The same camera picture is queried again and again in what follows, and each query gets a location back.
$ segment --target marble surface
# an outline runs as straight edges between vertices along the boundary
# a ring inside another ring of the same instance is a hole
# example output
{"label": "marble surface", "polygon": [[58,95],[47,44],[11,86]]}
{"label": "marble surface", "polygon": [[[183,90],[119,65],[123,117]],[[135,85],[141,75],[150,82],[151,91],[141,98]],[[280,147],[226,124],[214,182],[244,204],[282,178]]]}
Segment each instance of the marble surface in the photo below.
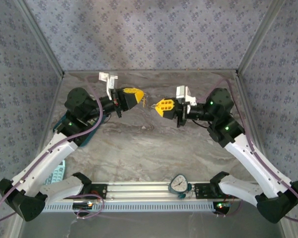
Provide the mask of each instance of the marble surface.
{"label": "marble surface", "polygon": [[[144,90],[146,103],[141,102],[122,118],[112,114],[91,141],[78,148],[66,159],[66,176],[82,172],[92,181],[169,181],[178,173],[188,180],[205,181],[220,171],[239,179],[254,180],[241,163],[212,141],[206,129],[188,121],[176,128],[175,120],[161,118],[151,106],[162,98],[174,97],[176,86],[189,86],[197,99],[203,96],[223,76],[234,83],[237,103],[243,111],[237,87],[231,73],[127,73],[118,74],[118,87],[137,87]],[[84,74],[66,74],[53,113],[54,125],[65,113],[64,102],[75,87],[87,86]],[[105,95],[105,83],[91,80],[99,96]],[[236,109],[233,115],[238,118]]]}

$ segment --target blue patterned wall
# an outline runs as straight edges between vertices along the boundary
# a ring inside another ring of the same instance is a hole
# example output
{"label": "blue patterned wall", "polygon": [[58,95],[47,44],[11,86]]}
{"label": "blue patterned wall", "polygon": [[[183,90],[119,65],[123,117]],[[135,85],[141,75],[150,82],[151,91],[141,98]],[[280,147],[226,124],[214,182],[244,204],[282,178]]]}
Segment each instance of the blue patterned wall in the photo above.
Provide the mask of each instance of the blue patterned wall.
{"label": "blue patterned wall", "polygon": [[270,0],[27,0],[61,67],[237,68]]}
{"label": "blue patterned wall", "polygon": [[298,180],[298,0],[286,1],[243,79],[269,159]]}
{"label": "blue patterned wall", "polygon": [[0,0],[0,180],[34,159],[58,80],[13,1]]}

